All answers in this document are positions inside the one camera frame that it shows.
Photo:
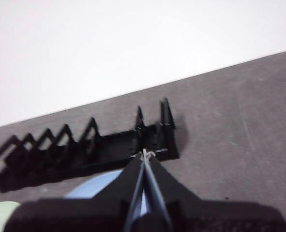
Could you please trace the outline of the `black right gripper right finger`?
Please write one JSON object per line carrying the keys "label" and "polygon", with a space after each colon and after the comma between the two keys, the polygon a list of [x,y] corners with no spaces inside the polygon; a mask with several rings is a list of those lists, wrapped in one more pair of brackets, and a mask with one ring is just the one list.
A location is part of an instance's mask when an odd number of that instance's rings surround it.
{"label": "black right gripper right finger", "polygon": [[155,157],[149,164],[175,232],[286,232],[279,210],[255,202],[203,200]]}

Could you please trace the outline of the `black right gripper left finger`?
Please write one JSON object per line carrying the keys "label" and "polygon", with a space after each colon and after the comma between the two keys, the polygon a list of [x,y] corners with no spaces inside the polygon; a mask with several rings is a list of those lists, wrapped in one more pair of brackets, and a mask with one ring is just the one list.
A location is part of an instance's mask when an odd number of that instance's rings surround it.
{"label": "black right gripper left finger", "polygon": [[133,158],[120,175],[91,199],[51,198],[22,203],[6,232],[120,232],[127,218],[142,160]]}

